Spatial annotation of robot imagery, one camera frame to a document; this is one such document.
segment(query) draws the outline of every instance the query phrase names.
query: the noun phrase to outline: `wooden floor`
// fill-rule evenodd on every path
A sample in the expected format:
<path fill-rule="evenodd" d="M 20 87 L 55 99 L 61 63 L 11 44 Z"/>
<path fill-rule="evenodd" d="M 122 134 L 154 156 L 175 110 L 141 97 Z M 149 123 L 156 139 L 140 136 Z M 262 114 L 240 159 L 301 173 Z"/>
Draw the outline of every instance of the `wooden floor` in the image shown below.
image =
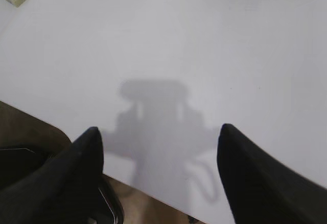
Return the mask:
<path fill-rule="evenodd" d="M 0 102 L 0 146 L 35 144 L 59 152 L 71 143 L 59 129 Z M 110 180 L 125 212 L 125 224 L 188 224 L 184 213 Z"/>

